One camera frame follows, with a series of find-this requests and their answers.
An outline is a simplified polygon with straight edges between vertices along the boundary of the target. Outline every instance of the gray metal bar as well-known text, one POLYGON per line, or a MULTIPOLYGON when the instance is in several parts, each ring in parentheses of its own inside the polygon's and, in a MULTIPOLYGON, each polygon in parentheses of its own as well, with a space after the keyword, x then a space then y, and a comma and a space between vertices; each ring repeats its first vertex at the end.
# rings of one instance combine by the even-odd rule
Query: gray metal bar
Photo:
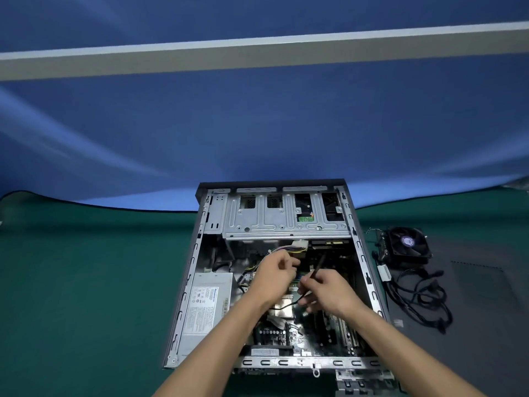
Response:
POLYGON ((0 53, 0 81, 529 52, 529 22, 0 53))

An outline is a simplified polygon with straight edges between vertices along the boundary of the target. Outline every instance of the person's left hand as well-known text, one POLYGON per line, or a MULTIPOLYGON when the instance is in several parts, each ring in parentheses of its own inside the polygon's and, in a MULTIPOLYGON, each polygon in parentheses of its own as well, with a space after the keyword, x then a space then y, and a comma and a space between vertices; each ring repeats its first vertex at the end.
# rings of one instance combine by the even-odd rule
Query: person's left hand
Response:
POLYGON ((272 306, 285 294, 296 277, 298 265, 299 259, 293 258, 285 250, 269 254, 259 264, 248 293, 266 302, 266 308, 272 306))

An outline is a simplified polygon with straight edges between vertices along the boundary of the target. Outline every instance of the green cloth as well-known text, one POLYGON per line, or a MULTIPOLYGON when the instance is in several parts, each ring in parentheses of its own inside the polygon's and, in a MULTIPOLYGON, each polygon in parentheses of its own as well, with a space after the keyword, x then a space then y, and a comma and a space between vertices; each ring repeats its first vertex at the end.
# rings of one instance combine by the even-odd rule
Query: green cloth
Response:
MULTIPOLYGON (((0 395, 152 394, 170 373, 161 365, 196 214, 23 192, 4 198, 0 209, 0 395)), ((529 197, 522 191, 394 202, 358 215, 364 230, 418 226, 527 254, 529 197)), ((246 376, 230 379, 225 395, 334 396, 334 388, 331 375, 246 376)))

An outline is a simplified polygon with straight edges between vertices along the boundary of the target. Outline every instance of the human hand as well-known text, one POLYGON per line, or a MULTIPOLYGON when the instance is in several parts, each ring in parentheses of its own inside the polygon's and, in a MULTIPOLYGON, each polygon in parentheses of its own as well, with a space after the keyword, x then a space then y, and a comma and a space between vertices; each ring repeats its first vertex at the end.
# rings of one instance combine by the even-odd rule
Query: human hand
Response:
POLYGON ((299 259, 293 258, 287 251, 269 254, 259 264, 248 293, 266 302, 266 308, 269 308, 285 294, 296 277, 298 265, 299 259))
POLYGON ((311 278, 311 274, 312 272, 303 276, 298 287, 299 294, 311 292, 298 301, 299 305, 307 307, 307 312, 314 313, 323 309, 345 320, 366 308, 346 279, 336 270, 318 270, 315 278, 311 278))

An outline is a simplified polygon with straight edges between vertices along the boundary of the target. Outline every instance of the person's left arm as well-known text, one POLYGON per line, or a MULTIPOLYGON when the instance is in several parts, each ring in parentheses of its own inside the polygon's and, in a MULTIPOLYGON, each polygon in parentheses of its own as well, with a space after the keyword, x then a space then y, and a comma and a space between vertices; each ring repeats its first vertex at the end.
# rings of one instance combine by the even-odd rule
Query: person's left arm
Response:
POLYGON ((261 316, 296 277, 299 260, 277 251, 261 261, 248 291, 175 369, 154 397, 220 396, 235 360, 261 316))

